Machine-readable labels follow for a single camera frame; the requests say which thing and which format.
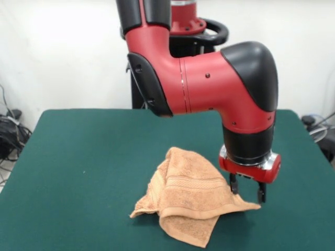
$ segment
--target tabletop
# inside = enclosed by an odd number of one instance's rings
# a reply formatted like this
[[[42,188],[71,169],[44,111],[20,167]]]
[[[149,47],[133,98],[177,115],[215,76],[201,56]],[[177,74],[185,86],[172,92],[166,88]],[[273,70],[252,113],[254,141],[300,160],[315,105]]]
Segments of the tabletop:
[[[156,214],[129,214],[170,147],[218,167],[222,144],[214,111],[46,111],[0,194],[0,250],[203,250],[170,238]],[[222,215],[207,250],[334,250],[335,172],[292,111],[277,112],[273,151],[282,167],[266,204]],[[239,188],[256,202],[255,181]]]

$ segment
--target towel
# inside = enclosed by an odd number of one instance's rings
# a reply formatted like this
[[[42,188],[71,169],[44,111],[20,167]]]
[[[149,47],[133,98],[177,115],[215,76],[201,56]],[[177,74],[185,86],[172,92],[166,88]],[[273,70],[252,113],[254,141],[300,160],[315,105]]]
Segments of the towel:
[[[234,195],[207,159],[172,147],[130,217],[157,213],[160,227],[169,236],[205,248],[220,215],[259,208]]]

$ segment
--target white wall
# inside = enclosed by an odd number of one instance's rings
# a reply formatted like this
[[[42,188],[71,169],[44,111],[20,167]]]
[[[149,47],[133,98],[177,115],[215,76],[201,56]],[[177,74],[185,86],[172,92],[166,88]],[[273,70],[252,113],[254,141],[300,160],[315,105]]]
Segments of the white wall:
[[[198,15],[228,26],[226,45],[270,48],[280,108],[335,109],[335,1],[198,0]],[[0,0],[0,83],[31,128],[46,109],[130,108],[126,55],[115,0]]]

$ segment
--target metal ring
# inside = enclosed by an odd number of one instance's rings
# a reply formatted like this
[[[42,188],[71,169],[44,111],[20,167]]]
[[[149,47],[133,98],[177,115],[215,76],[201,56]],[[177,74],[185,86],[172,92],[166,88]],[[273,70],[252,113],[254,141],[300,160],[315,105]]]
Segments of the metal ring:
[[[183,1],[171,0],[171,6],[185,6],[195,4],[196,2],[197,0],[183,0]]]

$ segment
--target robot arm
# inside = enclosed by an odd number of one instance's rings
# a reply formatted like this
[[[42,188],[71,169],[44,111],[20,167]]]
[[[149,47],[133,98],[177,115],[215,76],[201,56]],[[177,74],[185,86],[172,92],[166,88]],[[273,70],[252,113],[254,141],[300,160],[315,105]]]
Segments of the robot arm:
[[[225,145],[221,168],[260,184],[272,183],[281,158],[272,153],[278,83],[270,51],[258,42],[244,42],[219,52],[174,58],[169,51],[170,0],[117,0],[121,28],[128,45],[131,72],[148,107],[157,116],[172,117],[217,110]]]

